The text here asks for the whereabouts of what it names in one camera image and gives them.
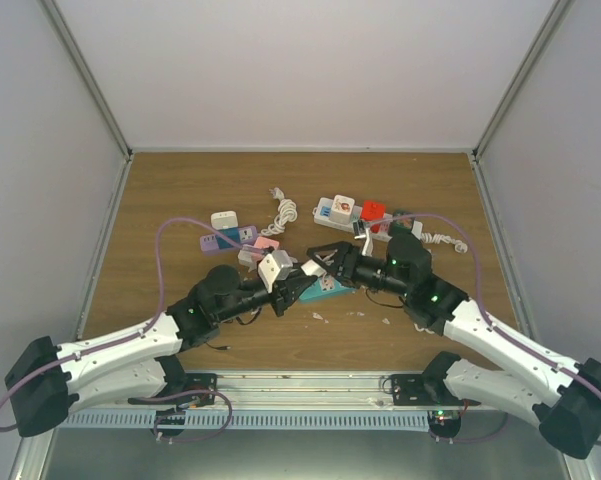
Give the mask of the small white plug adapter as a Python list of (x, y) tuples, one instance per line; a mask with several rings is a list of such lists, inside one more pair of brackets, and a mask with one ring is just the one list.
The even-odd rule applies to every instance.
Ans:
[(301, 270), (307, 276), (321, 277), (326, 273), (324, 268), (314, 260), (307, 260), (304, 262), (301, 266)]

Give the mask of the white cartoon cube adapter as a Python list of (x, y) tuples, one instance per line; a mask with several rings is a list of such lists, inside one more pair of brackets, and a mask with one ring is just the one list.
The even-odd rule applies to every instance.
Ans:
[(354, 206), (355, 200), (353, 198), (335, 195), (329, 210), (329, 220), (340, 225), (350, 224)]

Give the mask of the long white power strip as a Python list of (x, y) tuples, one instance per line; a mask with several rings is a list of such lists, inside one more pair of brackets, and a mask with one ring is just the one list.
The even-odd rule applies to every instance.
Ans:
[(392, 215), (382, 203), (364, 201), (358, 205), (353, 198), (336, 195), (334, 198), (321, 197), (313, 210), (314, 222), (318, 225), (354, 234), (354, 225), (360, 220), (374, 220), (374, 213), (382, 213), (388, 222), (371, 227), (374, 240), (388, 242), (391, 231), (398, 232), (399, 228), (391, 223)]

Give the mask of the red cube adapter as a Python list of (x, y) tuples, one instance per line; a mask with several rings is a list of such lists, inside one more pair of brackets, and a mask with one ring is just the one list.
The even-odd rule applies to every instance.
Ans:
[(383, 203), (365, 200), (362, 204), (360, 219), (366, 222), (383, 219), (386, 213), (386, 205)]

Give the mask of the pink cube adapter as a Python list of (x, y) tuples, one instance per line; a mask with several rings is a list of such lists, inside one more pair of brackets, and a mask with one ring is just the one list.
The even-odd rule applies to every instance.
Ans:
[(279, 248), (279, 242), (270, 237), (259, 236), (253, 244), (255, 252), (261, 255), (266, 255), (272, 250)]

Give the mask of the dark green cube adapter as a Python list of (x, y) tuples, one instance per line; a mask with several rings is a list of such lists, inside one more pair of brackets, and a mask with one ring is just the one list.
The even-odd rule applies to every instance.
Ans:
[(413, 231), (414, 220), (410, 217), (410, 212), (403, 209), (396, 209), (392, 216), (394, 219), (389, 226), (391, 236), (407, 234)]

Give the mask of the blue cube adapter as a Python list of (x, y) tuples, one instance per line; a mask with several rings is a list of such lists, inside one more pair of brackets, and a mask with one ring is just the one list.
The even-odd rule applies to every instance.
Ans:
[(237, 227), (221, 230), (215, 235), (220, 250), (238, 248), (240, 246), (240, 234)]

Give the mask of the white square charger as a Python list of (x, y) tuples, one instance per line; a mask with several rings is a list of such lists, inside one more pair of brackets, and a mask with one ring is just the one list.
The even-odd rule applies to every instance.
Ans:
[(214, 212), (210, 216), (211, 226), (216, 230), (227, 230), (239, 226), (238, 215), (233, 210)]

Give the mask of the black power adapter with cable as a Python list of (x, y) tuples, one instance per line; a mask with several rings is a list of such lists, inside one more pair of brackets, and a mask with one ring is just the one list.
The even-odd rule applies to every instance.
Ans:
[(212, 342), (220, 334), (220, 326), (224, 324), (236, 323), (241, 327), (252, 325), (261, 315), (263, 308), (256, 307), (250, 311), (250, 317), (245, 319), (244, 312), (223, 312), (216, 320), (211, 322), (208, 331), (203, 335), (202, 343), (215, 351), (229, 351), (230, 345), (213, 345)]

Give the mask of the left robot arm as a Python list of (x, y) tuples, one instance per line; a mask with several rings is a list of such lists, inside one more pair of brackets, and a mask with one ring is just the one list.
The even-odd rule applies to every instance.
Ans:
[(244, 280), (234, 267), (220, 265), (149, 320), (90, 340), (31, 341), (5, 377), (13, 430), (34, 437), (72, 413), (117, 400), (178, 402), (186, 391), (179, 353), (214, 339), (223, 322), (265, 306), (282, 316), (322, 272), (313, 261), (263, 263), (256, 278)]

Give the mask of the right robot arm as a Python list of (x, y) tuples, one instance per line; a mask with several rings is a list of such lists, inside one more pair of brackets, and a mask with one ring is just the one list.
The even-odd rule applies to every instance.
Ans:
[(497, 365), (487, 371), (456, 359), (427, 375), (422, 388), (431, 403), (456, 397), (494, 407), (537, 427), (575, 459), (601, 445), (601, 362), (561, 355), (492, 317), (479, 300), (434, 274), (430, 252), (413, 235), (392, 238), (385, 259), (344, 241), (312, 247), (307, 255), (346, 286), (397, 295), (416, 325)]

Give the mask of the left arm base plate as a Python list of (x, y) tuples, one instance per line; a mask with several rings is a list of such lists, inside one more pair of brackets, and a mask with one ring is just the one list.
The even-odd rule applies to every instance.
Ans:
[(130, 398), (131, 405), (182, 405), (195, 406), (211, 405), (215, 397), (211, 391), (217, 387), (218, 375), (216, 373), (186, 373), (184, 378), (168, 383), (153, 397)]

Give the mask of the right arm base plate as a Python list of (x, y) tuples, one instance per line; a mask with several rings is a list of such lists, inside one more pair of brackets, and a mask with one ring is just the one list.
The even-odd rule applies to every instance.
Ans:
[(421, 373), (392, 374), (389, 391), (395, 406), (460, 407), (464, 401), (454, 396), (442, 379)]

